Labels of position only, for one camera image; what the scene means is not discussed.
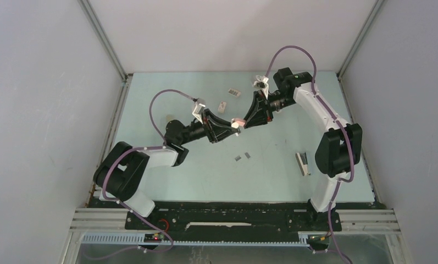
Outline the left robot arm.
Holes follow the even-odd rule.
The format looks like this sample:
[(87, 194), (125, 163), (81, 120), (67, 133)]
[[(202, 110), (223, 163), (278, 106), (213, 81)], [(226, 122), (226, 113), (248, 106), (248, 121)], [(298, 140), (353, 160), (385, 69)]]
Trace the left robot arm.
[(138, 222), (146, 229), (159, 223), (159, 213), (152, 199), (143, 193), (140, 182), (145, 170), (154, 167), (176, 167), (188, 155), (183, 145), (201, 138), (211, 143), (220, 142), (230, 135), (239, 134), (245, 121), (228, 122), (205, 109), (189, 125), (171, 120), (166, 125), (165, 143), (162, 146), (132, 147), (118, 142), (94, 173), (93, 180), (104, 189), (103, 197), (123, 203), (139, 214)]

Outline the small pink stapler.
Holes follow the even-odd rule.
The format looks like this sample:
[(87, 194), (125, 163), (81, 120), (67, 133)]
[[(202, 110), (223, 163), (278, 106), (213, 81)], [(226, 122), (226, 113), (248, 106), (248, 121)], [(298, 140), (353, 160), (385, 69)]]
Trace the small pink stapler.
[(231, 120), (231, 127), (238, 130), (238, 132), (235, 133), (236, 136), (239, 136), (240, 128), (244, 128), (245, 124), (246, 121), (241, 118), (233, 118)]

